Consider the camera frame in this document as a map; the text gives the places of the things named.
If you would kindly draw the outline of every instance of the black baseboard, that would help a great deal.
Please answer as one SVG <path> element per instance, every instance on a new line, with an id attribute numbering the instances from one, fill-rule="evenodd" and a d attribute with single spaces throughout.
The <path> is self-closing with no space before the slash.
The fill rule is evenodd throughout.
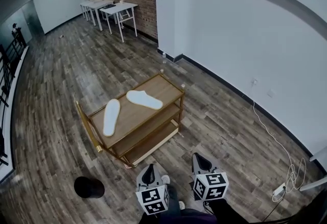
<path id="1" fill-rule="evenodd" d="M 163 52 L 162 50 L 160 50 L 159 48 L 157 49 L 157 52 L 160 53 L 161 55 L 164 53 L 164 52 Z M 166 58 L 167 58 L 169 61 L 173 62 L 173 63 L 175 63 L 175 62 L 179 61 L 180 59 L 182 59 L 183 56 L 184 56 L 184 55 L 181 54 L 181 55 L 178 55 L 178 56 L 176 56 L 176 57 L 172 57 L 172 56 L 170 56 L 169 54 L 166 53 Z"/>
<path id="2" fill-rule="evenodd" d="M 15 171 L 15 169 L 12 169 L 6 176 L 4 176 L 4 178 L 0 181 L 0 184 L 4 183 L 8 177 L 13 174 L 13 172 Z"/>
<path id="3" fill-rule="evenodd" d="M 162 55 L 163 51 L 161 50 L 157 50 L 158 53 L 160 53 Z M 212 71 L 210 71 L 209 69 L 205 68 L 204 66 L 202 66 L 201 64 L 199 64 L 198 62 L 192 60 L 191 58 L 185 56 L 185 55 L 179 55 L 175 58 L 173 58 L 170 55 L 167 55 L 166 53 L 166 57 L 168 60 L 172 61 L 172 62 L 177 62 L 180 59 L 185 59 L 188 62 L 192 63 L 194 66 L 198 67 L 199 69 L 201 69 L 202 71 L 204 71 L 205 73 L 207 73 L 208 75 L 210 75 L 211 77 L 215 78 L 218 82 L 220 82 L 221 84 L 223 84 L 224 86 L 226 86 L 228 89 L 232 90 L 234 93 L 236 93 L 238 96 L 240 96 L 242 99 L 244 99 L 246 102 L 248 102 L 249 104 L 253 105 L 253 100 L 248 97 L 247 95 L 245 95 L 244 93 L 242 93 L 239 89 L 235 88 L 232 84 L 228 83 L 227 81 L 225 81 L 224 79 L 222 79 L 221 77 L 219 77 L 218 75 L 216 75 L 215 73 L 213 73 Z M 312 153 L 302 144 L 302 142 L 300 142 L 298 140 L 298 138 L 295 137 L 295 135 L 293 133 L 291 133 L 284 125 L 282 125 L 275 117 L 273 117 L 269 112 L 267 112 L 264 108 L 262 108 L 260 105 L 258 105 L 257 103 L 255 104 L 255 108 L 260 111 L 263 115 L 265 115 L 268 119 L 270 119 L 278 128 L 280 128 L 287 136 L 289 136 L 309 157 L 312 157 Z M 313 161 L 317 167 L 321 170 L 321 172 L 324 175 L 327 175 L 326 170 L 322 167 L 322 165 L 318 162 L 318 160 L 314 160 Z"/>
<path id="4" fill-rule="evenodd" d="M 126 28 L 131 29 L 131 30 L 134 31 L 134 27 L 129 26 L 128 24 L 124 24 L 124 27 L 126 27 Z M 158 44 L 158 39 L 154 38 L 154 37 L 151 36 L 151 35 L 146 34 L 145 32 L 140 31 L 139 29 L 136 29 L 136 30 L 137 30 L 137 33 L 143 35 L 144 37 L 146 37 L 146 38 L 148 38 L 149 40 L 151 40 L 151 41 L 155 42 L 156 44 Z"/>

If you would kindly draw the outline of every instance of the power cord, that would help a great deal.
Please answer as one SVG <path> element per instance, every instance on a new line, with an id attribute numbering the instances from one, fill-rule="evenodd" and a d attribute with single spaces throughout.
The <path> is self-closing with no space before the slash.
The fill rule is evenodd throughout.
<path id="1" fill-rule="evenodd" d="M 268 216 L 262 221 L 265 222 L 265 220 L 274 212 L 274 210 L 278 207 L 278 205 L 283 201 L 283 199 L 285 198 L 286 195 L 286 187 L 284 188 L 284 194 L 281 196 L 281 199 L 279 199 L 277 205 L 273 208 L 273 210 L 268 214 Z"/>
<path id="2" fill-rule="evenodd" d="M 253 101 L 253 111 L 254 111 L 254 113 L 256 114 L 256 116 L 258 117 L 258 119 L 259 119 L 259 122 L 266 128 L 266 131 L 267 131 L 267 133 L 280 145 L 280 146 L 282 146 L 282 148 L 286 151 L 286 153 L 287 153 L 287 155 L 288 155 L 288 158 L 290 159 L 290 167 L 288 168 L 288 171 L 287 171 L 287 176 L 286 176 L 286 188 L 285 188 L 285 193 L 290 193 L 293 189 L 299 189 L 302 185 L 303 185 L 303 183 L 305 182 L 305 178 L 306 178 L 306 172 L 307 172 L 307 165 L 306 165 L 306 161 L 305 161 L 305 159 L 304 158 L 302 158 L 301 159 L 301 162 L 300 162 L 300 165 L 299 165 L 299 168 L 298 168 L 298 172 L 297 172 L 297 174 L 296 174 L 296 172 L 295 172 L 295 166 L 294 166 L 294 164 L 292 163 L 292 159 L 291 159 L 291 156 L 290 156 L 290 154 L 288 153 L 288 151 L 285 149 L 285 147 L 279 142 L 279 141 L 277 141 L 276 140 L 276 138 L 273 136 L 273 135 L 271 135 L 270 134 L 270 132 L 268 131 L 268 129 L 267 129 L 267 127 L 262 123 L 262 121 L 260 120 L 260 117 L 259 117 L 259 115 L 255 112 L 255 109 L 254 109 L 254 106 L 255 106 L 255 102 Z M 295 187 L 295 185 L 296 185 L 296 180 L 297 180 L 297 177 L 298 177 L 298 175 L 299 175 L 299 173 L 300 173 L 300 169 L 301 169 L 301 165 L 302 165 L 302 160 L 303 160 L 303 162 L 304 162 L 304 165 L 305 165 L 305 175 L 304 175 L 304 177 L 303 177 L 303 181 L 302 181 L 302 183 L 301 183 L 301 185 L 300 186 L 298 186 L 298 187 Z M 292 182 L 292 188 L 291 188 L 291 190 L 289 190 L 289 191 L 287 191 L 287 187 L 288 187 L 288 183 L 289 183 L 289 181 L 291 181 Z M 276 200 L 276 201 L 274 201 L 274 195 L 272 196 L 272 201 L 273 202 L 278 202 L 280 199 L 278 199 L 278 200 Z"/>

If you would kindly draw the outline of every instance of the doorway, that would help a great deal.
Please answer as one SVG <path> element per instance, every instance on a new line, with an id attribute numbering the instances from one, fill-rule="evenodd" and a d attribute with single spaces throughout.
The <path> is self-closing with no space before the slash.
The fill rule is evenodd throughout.
<path id="1" fill-rule="evenodd" d="M 23 15 L 31 34 L 34 38 L 44 35 L 41 22 L 37 16 L 33 0 L 26 3 L 22 8 Z"/>

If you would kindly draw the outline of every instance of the white insole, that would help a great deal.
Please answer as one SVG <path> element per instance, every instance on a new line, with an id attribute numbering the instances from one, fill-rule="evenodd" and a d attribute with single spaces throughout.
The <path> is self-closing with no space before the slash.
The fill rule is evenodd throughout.
<path id="1" fill-rule="evenodd" d="M 147 95 L 145 91 L 128 91 L 126 98 L 131 103 L 142 105 L 153 110 L 159 110 L 163 106 L 162 101 Z"/>
<path id="2" fill-rule="evenodd" d="M 114 134 L 120 109 L 121 104 L 117 99 L 111 99 L 106 105 L 103 117 L 103 135 L 109 137 Z"/>

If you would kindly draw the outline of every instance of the trash can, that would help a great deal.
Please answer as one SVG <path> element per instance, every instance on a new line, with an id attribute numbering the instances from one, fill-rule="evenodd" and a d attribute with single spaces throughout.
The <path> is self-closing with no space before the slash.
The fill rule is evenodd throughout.
<path id="1" fill-rule="evenodd" d="M 78 177 L 74 183 L 76 194 L 82 198 L 101 198 L 104 194 L 104 185 L 97 179 Z"/>

